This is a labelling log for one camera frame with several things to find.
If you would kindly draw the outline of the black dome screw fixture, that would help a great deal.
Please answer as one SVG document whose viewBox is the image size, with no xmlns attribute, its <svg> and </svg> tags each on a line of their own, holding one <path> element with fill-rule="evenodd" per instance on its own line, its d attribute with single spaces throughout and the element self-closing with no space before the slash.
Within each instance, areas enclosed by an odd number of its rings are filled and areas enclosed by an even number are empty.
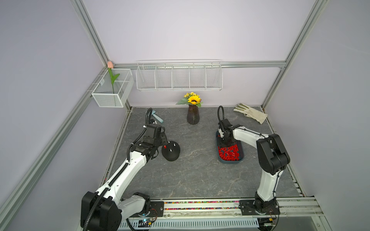
<svg viewBox="0 0 370 231">
<path fill-rule="evenodd" d="M 161 148 L 161 153 L 163 157 L 170 162 L 176 161 L 180 156 L 180 145 L 175 141 L 169 141 L 165 145 L 167 146 L 167 149 L 164 149 L 164 145 Z"/>
</svg>

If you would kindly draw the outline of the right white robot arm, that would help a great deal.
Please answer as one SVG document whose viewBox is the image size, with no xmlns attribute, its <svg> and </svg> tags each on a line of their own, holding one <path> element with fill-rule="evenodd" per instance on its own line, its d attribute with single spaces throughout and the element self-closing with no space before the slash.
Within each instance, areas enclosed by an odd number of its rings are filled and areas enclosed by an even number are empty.
<svg viewBox="0 0 370 231">
<path fill-rule="evenodd" d="M 225 163 L 241 161 L 244 158 L 240 147 L 242 142 L 257 150 L 262 176 L 251 207 L 258 214 L 265 214 L 273 208 L 278 208 L 277 185 L 281 174 L 290 163 L 289 154 L 280 136 L 257 133 L 240 125 L 233 126 L 228 119 L 219 120 L 218 125 L 216 141 L 221 161 Z"/>
</svg>

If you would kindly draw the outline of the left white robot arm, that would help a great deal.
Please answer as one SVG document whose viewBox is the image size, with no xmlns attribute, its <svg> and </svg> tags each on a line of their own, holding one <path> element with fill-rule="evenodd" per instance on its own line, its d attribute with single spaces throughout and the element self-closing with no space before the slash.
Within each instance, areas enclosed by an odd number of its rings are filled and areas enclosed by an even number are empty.
<svg viewBox="0 0 370 231">
<path fill-rule="evenodd" d="M 154 158 L 158 148 L 167 144 L 165 129 L 148 124 L 137 140 L 128 147 L 127 158 L 108 181 L 95 192 L 82 198 L 81 227 L 84 231 L 116 231 L 122 220 L 132 215 L 150 213 L 150 197 L 134 193 L 129 199 L 122 195 L 139 170 Z"/>
</svg>

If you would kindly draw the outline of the pile of red sleeves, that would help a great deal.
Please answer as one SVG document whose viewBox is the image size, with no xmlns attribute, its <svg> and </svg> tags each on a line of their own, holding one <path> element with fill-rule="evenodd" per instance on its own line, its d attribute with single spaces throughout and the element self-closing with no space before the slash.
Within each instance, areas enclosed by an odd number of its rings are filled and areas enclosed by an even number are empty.
<svg viewBox="0 0 370 231">
<path fill-rule="evenodd" d="M 241 153 L 238 146 L 232 145 L 229 147 L 218 147 L 218 154 L 223 161 L 240 161 Z"/>
</svg>

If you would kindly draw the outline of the teal plastic tray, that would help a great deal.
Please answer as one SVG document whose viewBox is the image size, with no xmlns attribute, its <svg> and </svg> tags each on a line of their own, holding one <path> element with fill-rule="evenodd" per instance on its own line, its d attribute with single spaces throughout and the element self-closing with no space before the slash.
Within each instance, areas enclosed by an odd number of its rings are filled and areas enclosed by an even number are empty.
<svg viewBox="0 0 370 231">
<path fill-rule="evenodd" d="M 244 159 L 241 141 L 225 146 L 222 143 L 220 133 L 216 133 L 218 160 L 223 164 L 237 164 Z"/>
</svg>

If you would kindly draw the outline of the beige work glove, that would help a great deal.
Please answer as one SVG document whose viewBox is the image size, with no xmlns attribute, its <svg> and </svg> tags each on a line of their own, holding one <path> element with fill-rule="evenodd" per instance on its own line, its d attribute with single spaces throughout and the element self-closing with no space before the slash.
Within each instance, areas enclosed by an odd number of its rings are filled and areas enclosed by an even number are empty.
<svg viewBox="0 0 370 231">
<path fill-rule="evenodd" d="M 251 106 L 245 105 L 243 103 L 240 103 L 240 104 L 236 105 L 235 108 L 234 108 L 234 111 L 242 113 L 246 117 L 252 118 L 252 119 L 256 120 L 257 122 L 259 122 L 260 124 L 263 124 L 265 122 L 265 120 L 267 119 L 267 117 L 268 117 L 267 114 L 265 114 L 261 111 L 258 111 L 256 109 L 252 108 Z"/>
</svg>

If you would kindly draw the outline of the dark ribbed vase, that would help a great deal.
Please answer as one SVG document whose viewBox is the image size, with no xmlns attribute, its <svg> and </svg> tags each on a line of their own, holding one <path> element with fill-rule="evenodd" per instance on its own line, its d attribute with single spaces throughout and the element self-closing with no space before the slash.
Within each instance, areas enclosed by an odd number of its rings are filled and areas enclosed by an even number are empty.
<svg viewBox="0 0 370 231">
<path fill-rule="evenodd" d="M 188 106 L 187 122 L 191 125 L 196 125 L 200 121 L 199 109 L 196 105 Z"/>
</svg>

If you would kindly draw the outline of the yellow sunflower bouquet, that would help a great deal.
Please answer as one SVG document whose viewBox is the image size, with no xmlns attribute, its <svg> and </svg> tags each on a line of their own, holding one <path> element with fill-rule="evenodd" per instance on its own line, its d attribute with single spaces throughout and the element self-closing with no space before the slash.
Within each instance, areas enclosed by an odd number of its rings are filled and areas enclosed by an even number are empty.
<svg viewBox="0 0 370 231">
<path fill-rule="evenodd" d="M 176 103 L 176 105 L 190 105 L 202 107 L 202 99 L 198 94 L 191 92 L 185 94 L 184 97 Z"/>
</svg>

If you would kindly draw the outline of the artificial pink tulip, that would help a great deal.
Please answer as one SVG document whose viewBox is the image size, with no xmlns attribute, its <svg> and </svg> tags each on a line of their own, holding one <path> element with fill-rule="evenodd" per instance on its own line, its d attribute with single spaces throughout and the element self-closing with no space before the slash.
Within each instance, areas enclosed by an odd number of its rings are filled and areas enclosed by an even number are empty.
<svg viewBox="0 0 370 231">
<path fill-rule="evenodd" d="M 107 62 L 107 68 L 108 68 L 108 72 L 109 72 L 109 75 L 110 75 L 110 81 L 111 81 L 111 85 L 112 85 L 112 92 L 113 92 L 113 94 L 115 94 L 114 83 L 115 83 L 116 79 L 120 76 L 120 74 L 113 74 L 112 69 L 114 68 L 114 64 L 111 61 Z"/>
</svg>

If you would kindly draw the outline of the teal handled small tool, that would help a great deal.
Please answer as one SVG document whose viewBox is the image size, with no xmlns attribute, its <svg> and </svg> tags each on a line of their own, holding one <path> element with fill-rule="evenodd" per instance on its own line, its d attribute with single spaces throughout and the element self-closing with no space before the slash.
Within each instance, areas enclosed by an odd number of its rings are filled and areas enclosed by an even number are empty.
<svg viewBox="0 0 370 231">
<path fill-rule="evenodd" d="M 162 118 L 160 118 L 157 114 L 156 114 L 156 111 L 155 110 L 153 110 L 152 111 L 152 116 L 158 121 L 158 122 L 160 122 L 160 123 L 163 123 L 164 122 L 164 120 L 162 119 Z"/>
</svg>

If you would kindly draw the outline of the white mesh wall basket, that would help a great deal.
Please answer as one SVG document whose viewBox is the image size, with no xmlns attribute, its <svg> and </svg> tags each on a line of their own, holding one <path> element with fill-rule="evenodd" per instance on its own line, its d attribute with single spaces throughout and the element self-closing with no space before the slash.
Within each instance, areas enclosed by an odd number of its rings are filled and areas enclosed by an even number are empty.
<svg viewBox="0 0 370 231">
<path fill-rule="evenodd" d="M 92 91 L 99 107 L 124 108 L 135 81 L 131 69 L 108 68 Z"/>
</svg>

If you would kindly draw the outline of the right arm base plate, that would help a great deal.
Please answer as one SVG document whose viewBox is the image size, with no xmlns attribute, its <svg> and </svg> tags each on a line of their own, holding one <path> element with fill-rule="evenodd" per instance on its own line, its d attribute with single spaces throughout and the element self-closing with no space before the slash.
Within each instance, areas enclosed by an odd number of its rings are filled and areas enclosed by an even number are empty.
<svg viewBox="0 0 370 231">
<path fill-rule="evenodd" d="M 263 201 L 262 199 L 240 200 L 239 209 L 242 215 L 280 215 L 279 205 L 276 199 Z"/>
</svg>

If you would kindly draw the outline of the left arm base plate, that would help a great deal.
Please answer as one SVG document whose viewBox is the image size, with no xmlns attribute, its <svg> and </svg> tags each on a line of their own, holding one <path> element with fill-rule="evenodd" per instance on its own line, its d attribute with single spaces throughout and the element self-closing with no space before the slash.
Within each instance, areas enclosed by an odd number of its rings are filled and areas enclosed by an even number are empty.
<svg viewBox="0 0 370 231">
<path fill-rule="evenodd" d="M 139 212 L 131 215 L 130 218 L 138 217 L 163 217 L 164 214 L 164 202 L 163 201 L 151 201 L 148 211 Z"/>
</svg>

